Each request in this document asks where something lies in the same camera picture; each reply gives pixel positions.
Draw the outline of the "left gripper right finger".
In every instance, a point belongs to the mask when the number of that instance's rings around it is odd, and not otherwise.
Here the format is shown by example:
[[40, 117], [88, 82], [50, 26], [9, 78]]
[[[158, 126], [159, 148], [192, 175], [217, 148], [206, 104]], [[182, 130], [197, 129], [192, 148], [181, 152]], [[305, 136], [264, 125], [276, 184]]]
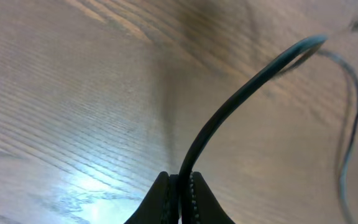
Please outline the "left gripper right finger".
[[200, 172], [192, 172], [181, 196], [182, 224], [234, 224]]

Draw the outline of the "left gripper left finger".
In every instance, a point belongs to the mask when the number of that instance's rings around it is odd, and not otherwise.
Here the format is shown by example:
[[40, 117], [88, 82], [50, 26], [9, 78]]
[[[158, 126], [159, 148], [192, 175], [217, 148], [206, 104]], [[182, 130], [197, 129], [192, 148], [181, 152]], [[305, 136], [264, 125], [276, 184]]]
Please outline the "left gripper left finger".
[[137, 210], [125, 224], [178, 224], [178, 176], [159, 173]]

